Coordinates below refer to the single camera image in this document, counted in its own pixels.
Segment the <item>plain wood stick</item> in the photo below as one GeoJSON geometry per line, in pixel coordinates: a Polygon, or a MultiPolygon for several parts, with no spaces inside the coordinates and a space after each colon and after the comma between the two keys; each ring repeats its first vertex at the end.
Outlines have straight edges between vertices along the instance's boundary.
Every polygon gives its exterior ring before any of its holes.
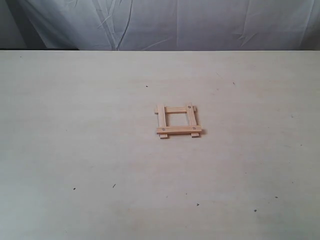
{"type": "Polygon", "coordinates": [[[167,139],[168,135],[166,133],[163,133],[163,131],[165,131],[167,127],[165,106],[163,104],[158,104],[157,112],[158,112],[158,124],[160,127],[159,137],[161,139],[167,139]]]}
{"type": "MultiPolygon", "coordinates": [[[[196,106],[192,106],[193,111],[197,111],[196,106]]],[[[188,107],[187,106],[180,106],[180,107],[169,107],[169,106],[164,106],[164,112],[165,114],[186,114],[188,112],[188,107]]],[[[154,109],[155,114],[159,114],[158,107],[154,109]]]]}

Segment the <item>plain wood stick top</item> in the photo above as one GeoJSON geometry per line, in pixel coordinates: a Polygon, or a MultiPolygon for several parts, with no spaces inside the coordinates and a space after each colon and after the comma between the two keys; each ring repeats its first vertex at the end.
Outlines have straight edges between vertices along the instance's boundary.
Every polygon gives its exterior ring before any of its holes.
{"type": "MultiPolygon", "coordinates": [[[[197,111],[196,106],[192,106],[193,111],[197,111]]],[[[165,114],[186,114],[188,112],[188,107],[187,106],[180,106],[180,107],[169,107],[169,106],[164,106],[164,112],[165,114]]],[[[158,107],[154,109],[155,114],[159,114],[158,107]]]]}

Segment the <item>wood stick with dark dots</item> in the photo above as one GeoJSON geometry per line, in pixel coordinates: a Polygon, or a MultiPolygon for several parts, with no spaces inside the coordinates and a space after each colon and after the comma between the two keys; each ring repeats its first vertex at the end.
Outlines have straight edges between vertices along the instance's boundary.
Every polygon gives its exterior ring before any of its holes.
{"type": "Polygon", "coordinates": [[[201,126],[167,126],[158,127],[156,133],[159,135],[171,135],[171,134],[193,134],[201,133],[201,126]]]}

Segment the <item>wood stick with magnets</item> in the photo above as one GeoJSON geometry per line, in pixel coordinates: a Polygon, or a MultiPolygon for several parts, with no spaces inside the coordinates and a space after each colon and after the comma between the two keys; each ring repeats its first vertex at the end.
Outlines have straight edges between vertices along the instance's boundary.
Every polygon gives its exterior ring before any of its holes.
{"type": "MultiPolygon", "coordinates": [[[[197,121],[195,116],[194,106],[191,102],[186,104],[186,115],[188,118],[188,125],[192,127],[193,130],[197,130],[197,121]]],[[[191,134],[192,138],[199,138],[200,133],[193,131],[191,134]]]]}

